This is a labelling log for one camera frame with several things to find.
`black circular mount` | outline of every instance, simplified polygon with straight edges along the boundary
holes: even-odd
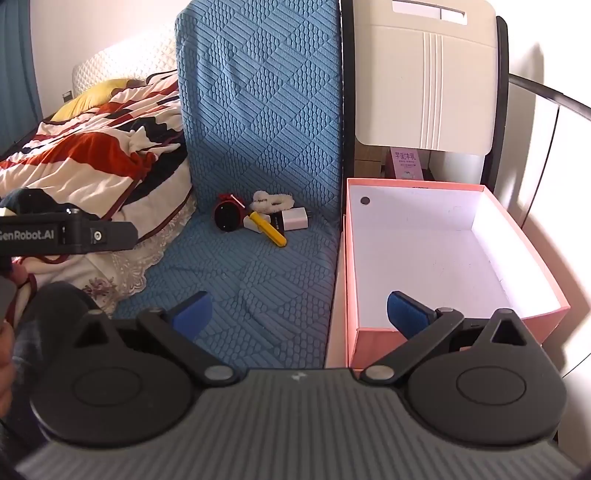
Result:
[[[533,442],[554,433],[566,397],[545,360],[529,348],[504,344],[437,356],[411,374],[408,399],[434,430],[462,443]]]
[[[193,399],[187,374],[159,356],[109,345],[71,349],[31,404],[54,437],[90,447],[134,445],[175,425]]]

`gray ribbed platform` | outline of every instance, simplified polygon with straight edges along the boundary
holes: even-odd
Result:
[[[30,480],[545,480],[578,468],[548,443],[512,452],[446,443],[393,391],[347,370],[260,370],[207,391],[158,439],[107,452],[53,443],[19,471]]]

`red and white blanket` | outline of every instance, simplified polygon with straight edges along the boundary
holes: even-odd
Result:
[[[14,194],[23,188],[29,195]],[[140,242],[161,232],[183,209],[186,223],[190,192],[175,73],[124,90],[67,122],[42,123],[21,152],[0,162],[0,198],[14,197],[5,205],[9,212],[76,207],[93,218],[132,222]],[[179,232],[177,228],[166,243]],[[118,297],[133,293],[125,291],[127,286],[120,288],[115,278],[120,273],[109,265],[112,256],[21,259],[30,283],[20,289],[15,317],[35,289],[51,281],[67,280],[85,288],[98,278],[111,284]],[[132,257],[139,258],[137,253]]]

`pink box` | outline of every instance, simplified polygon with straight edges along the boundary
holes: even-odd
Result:
[[[423,180],[421,160],[415,148],[390,147],[386,154],[387,179]]]
[[[406,341],[386,313],[394,290],[468,318],[512,308],[540,343],[570,308],[531,242],[483,185],[348,179],[345,260],[354,369]]]

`white fluffy hair tie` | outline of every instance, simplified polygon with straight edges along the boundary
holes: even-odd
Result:
[[[287,194],[269,195],[267,192],[259,190],[252,196],[251,208],[258,213],[277,213],[289,210],[293,206],[294,199]]]

